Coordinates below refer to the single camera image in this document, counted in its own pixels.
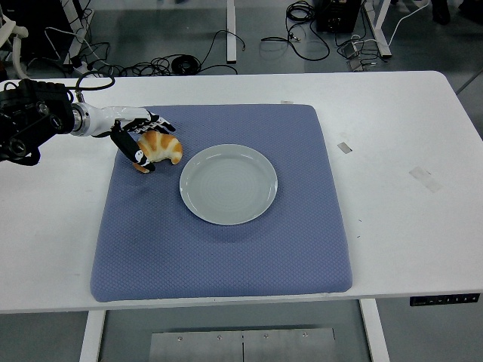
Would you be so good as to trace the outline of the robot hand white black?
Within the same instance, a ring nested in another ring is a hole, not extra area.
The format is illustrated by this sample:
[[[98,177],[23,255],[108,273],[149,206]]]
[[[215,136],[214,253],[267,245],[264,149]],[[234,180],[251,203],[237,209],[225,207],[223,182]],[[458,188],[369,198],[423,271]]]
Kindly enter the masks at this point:
[[[149,130],[160,133],[174,132],[175,128],[163,117],[147,109],[137,107],[105,107],[88,110],[90,126],[88,131],[93,137],[109,136],[118,149],[135,165],[155,170],[154,164],[132,138],[132,133],[143,134]]]

